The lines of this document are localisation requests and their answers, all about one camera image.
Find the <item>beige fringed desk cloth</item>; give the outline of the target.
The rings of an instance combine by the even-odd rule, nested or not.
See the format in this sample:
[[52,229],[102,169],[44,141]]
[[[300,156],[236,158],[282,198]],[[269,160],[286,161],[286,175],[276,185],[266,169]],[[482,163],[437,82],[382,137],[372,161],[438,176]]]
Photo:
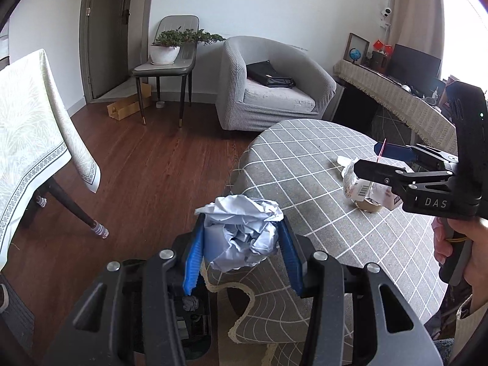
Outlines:
[[389,78],[344,59],[334,64],[333,73],[397,116],[427,145],[458,154],[456,127],[423,99],[407,93]]

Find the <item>grey door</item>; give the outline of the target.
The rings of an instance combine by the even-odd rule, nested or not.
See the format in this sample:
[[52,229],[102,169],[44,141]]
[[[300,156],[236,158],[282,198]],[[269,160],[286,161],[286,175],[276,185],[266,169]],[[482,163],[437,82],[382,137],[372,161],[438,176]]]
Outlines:
[[81,0],[80,70],[86,102],[122,91],[147,56],[151,0]]

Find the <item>grey checked round tablecloth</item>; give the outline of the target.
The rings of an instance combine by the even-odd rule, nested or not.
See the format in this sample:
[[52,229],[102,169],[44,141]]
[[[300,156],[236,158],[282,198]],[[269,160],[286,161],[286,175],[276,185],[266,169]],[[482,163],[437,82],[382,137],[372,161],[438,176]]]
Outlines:
[[[431,219],[401,209],[364,212],[343,191],[338,158],[373,160],[374,145],[328,121],[281,121],[251,142],[226,191],[276,201],[294,233],[344,264],[377,263],[437,335],[447,287],[433,256]],[[295,294],[279,254],[227,273],[206,264],[203,277],[218,295],[222,364],[300,362],[312,302]]]

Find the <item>grey dining chair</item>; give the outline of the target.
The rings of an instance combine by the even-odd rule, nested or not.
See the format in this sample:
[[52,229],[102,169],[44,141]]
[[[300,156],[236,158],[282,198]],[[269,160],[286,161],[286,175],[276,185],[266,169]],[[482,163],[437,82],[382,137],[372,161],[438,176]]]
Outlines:
[[150,44],[149,60],[145,64],[136,66],[132,70],[132,77],[136,82],[138,105],[145,124],[145,113],[142,96],[142,78],[155,78],[158,100],[160,100],[160,78],[181,78],[179,95],[179,127],[183,125],[185,102],[192,101],[193,70],[196,64],[197,44],[190,42],[182,46],[159,46],[156,39],[161,33],[167,31],[197,31],[199,18],[194,15],[170,15],[164,17],[156,28],[155,38]]

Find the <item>white patterned tablecloth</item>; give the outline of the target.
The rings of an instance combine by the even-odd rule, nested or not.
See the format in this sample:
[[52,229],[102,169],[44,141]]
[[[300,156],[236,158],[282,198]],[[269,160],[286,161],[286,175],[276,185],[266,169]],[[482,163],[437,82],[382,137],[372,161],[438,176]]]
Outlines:
[[36,189],[72,161],[86,187],[101,170],[76,130],[44,50],[1,71],[1,266]]

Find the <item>black table leg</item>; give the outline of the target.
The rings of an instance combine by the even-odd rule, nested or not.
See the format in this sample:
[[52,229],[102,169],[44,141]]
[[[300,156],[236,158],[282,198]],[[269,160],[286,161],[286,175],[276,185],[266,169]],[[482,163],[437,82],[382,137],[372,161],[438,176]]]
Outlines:
[[102,224],[98,223],[92,217],[90,217],[73,199],[70,195],[65,192],[64,189],[56,182],[56,180],[51,177],[45,183],[43,183],[38,190],[40,191],[41,197],[45,193],[49,193],[53,198],[55,198],[61,205],[63,205],[67,210],[69,210],[73,215],[75,215],[79,220],[85,223],[94,234],[102,239],[107,239],[109,236],[108,229]]

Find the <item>brown tape roll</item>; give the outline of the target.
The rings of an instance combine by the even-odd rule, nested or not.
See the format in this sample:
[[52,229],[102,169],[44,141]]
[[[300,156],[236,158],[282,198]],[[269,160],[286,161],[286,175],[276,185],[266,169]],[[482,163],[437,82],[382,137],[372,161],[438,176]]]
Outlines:
[[380,203],[377,203],[367,197],[363,198],[362,200],[356,200],[355,203],[357,207],[364,212],[377,213],[382,209]]

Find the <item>small trash pile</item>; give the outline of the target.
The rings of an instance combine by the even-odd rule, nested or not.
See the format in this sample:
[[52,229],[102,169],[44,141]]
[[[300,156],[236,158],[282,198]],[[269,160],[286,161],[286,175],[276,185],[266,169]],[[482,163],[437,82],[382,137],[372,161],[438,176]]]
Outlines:
[[337,157],[337,163],[343,167],[343,192],[348,199],[355,203],[356,200],[362,200],[367,197],[380,203],[382,208],[386,208],[389,211],[395,210],[403,203],[400,196],[392,193],[391,187],[373,183],[355,175],[354,163],[357,161],[358,159],[351,160],[343,156]]

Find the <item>framed picture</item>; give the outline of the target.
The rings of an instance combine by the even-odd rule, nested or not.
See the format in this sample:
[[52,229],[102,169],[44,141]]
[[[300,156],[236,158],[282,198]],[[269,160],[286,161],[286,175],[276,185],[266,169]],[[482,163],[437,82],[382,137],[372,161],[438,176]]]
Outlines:
[[370,42],[361,36],[350,33],[346,43],[343,59],[352,64],[364,64]]

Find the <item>small blue globe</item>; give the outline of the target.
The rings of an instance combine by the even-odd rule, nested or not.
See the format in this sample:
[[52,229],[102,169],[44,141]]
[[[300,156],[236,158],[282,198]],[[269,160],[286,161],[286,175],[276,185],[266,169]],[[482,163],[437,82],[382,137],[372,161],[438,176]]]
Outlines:
[[348,52],[348,57],[350,58],[352,64],[356,64],[358,61],[361,60],[362,53],[360,52],[360,50],[358,50],[358,48],[352,48]]

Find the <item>dark green trash bin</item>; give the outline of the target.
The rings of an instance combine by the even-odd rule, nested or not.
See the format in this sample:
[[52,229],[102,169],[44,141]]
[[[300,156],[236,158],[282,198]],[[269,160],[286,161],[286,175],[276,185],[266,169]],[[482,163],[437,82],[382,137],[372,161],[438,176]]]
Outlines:
[[[211,306],[198,267],[185,267],[175,256],[154,256],[142,267],[139,288],[131,332],[134,350],[144,355],[146,365],[186,365],[208,352]],[[196,296],[199,309],[184,311],[183,296]]]

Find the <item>potted green plant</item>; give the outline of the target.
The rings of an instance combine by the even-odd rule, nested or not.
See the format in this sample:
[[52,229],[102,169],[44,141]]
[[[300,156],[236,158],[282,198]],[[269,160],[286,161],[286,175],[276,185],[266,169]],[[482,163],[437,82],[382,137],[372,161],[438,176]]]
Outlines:
[[156,36],[149,50],[150,62],[156,65],[173,64],[181,47],[203,43],[211,45],[224,42],[225,38],[205,30],[186,29],[164,30]]

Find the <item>black monitor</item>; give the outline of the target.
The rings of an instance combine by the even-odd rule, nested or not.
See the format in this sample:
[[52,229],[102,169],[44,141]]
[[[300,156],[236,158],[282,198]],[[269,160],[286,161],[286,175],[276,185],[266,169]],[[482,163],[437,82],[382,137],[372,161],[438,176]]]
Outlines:
[[441,64],[438,57],[396,44],[386,67],[386,76],[430,95],[437,87]]

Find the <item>cardboard box on floor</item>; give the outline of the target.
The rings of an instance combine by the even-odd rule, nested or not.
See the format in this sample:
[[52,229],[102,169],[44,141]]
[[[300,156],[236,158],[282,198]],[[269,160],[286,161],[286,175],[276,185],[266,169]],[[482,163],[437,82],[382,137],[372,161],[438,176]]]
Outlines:
[[[152,104],[152,87],[151,84],[141,83],[142,105],[144,108]],[[135,113],[139,113],[139,93],[134,93],[126,98],[117,99],[107,106],[108,116],[116,121],[122,121]]]

